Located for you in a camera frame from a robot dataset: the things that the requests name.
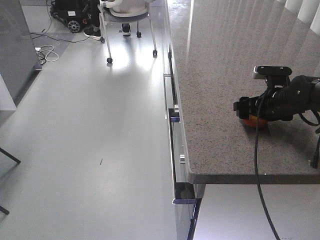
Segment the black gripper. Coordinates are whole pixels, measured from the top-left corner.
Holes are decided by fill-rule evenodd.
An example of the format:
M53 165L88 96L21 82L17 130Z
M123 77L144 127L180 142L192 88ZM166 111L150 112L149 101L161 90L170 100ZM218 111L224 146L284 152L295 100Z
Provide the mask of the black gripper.
M289 86L280 88L264 99L254 101L250 110L250 98L242 96L233 103L233 110L240 119L249 119L250 114L268 122L290 121L295 114L316 110L316 78L298 75Z

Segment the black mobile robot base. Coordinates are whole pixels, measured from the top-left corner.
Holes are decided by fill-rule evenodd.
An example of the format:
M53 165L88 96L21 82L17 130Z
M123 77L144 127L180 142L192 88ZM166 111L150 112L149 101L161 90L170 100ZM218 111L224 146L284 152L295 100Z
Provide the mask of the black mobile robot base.
M79 33L92 23L90 0L51 0L50 4L50 15L71 33Z

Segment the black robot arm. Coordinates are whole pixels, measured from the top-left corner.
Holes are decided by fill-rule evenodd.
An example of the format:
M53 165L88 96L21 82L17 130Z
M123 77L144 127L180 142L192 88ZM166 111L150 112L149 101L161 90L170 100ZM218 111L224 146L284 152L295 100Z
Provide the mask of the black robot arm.
M233 103L236 116L248 120L255 116L268 122L291 121L293 115L305 111L320 111L320 79L299 75L269 75L265 79L267 89L259 96L243 96Z

